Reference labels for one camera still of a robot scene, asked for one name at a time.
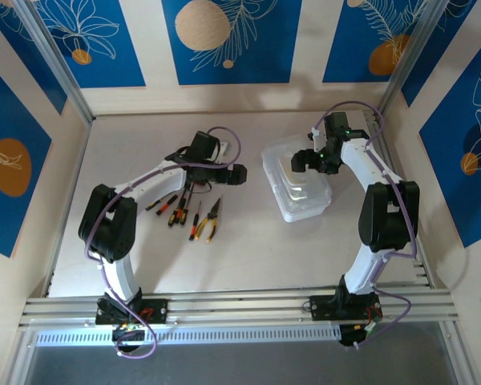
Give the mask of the clear plastic tool box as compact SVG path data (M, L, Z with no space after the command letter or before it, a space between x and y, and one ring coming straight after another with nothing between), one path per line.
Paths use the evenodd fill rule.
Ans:
M314 170L293 172L291 160L300 150L309 148L304 136L287 136L268 143L262 153L262 165L281 215L287 222L315 217L332 200L328 180Z

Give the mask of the yellow black handle pliers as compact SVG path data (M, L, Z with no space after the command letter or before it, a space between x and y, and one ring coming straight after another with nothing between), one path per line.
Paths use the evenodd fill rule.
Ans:
M210 242L216 235L217 231L217 217L219 213L221 203L221 197L219 197L212 208L209 210L207 215L203 218L203 220L198 224L195 234L195 239L199 239L206 227L206 225L211 225L211 233L208 235L206 242Z

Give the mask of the grey metal sheet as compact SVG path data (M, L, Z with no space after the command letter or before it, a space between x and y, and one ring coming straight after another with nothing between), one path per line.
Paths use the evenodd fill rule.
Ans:
M39 347L26 385L459 385L436 323L399 323L358 351L338 342Z

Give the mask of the aluminium base rail beam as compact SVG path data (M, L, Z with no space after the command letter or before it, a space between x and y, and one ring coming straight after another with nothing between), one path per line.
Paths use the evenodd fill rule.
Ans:
M412 307L405 322L457 321L458 311L446 289L429 286L385 286L381 294L383 320L392 321L405 309L406 303L397 295L410 300ZM195 292L183 294L152 294L149 299L166 299L166 323L176 326L239 326L310 324L311 316L303 303L312 295L331 295L330 286L316 288ZM97 297L29 298L26 300L19 326L30 325L90 326L94 323Z

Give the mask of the aluminium frame post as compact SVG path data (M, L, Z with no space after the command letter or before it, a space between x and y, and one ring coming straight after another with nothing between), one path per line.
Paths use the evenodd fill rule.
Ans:
M73 103L75 110L90 127L95 120L95 115L34 4L30 0L12 0L12 2L22 24L33 39L46 64Z
M390 110L397 98L403 84L414 68L418 57L421 55L424 46L430 39L439 19L447 8L449 1L450 0L426 0L425 10L416 23L408 44L390 77L388 86L378 105L379 111L383 115Z

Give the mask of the aluminium side rail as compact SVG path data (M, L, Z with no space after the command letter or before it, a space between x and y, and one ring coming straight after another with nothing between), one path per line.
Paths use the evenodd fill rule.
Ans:
M384 133L381 133L374 139L374 150L383 159L383 161L398 175L403 176L404 173L400 167L400 163L391 151L390 145L387 143ZM406 259L403 257L392 257L382 271L378 279L378 286L428 286L430 285L420 237L416 238L417 253L414 259ZM400 273L409 273L413 268L414 276L412 278L400 278Z

